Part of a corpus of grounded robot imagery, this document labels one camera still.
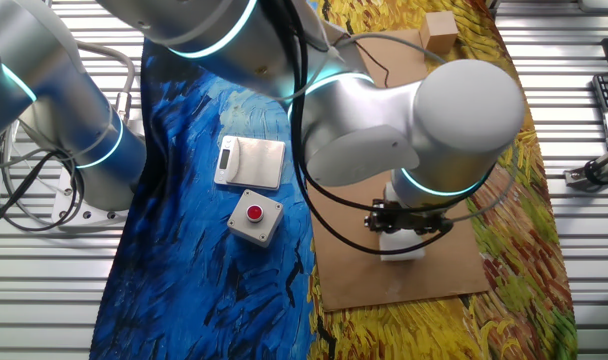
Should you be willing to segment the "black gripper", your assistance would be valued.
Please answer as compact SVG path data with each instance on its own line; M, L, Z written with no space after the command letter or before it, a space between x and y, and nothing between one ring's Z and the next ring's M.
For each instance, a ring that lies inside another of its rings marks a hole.
M374 199L372 206L374 210L365 217L364 226L373 232L430 228L430 233L448 233L454 225L454 222L443 214L428 217L421 213L412 213L409 208L398 202Z

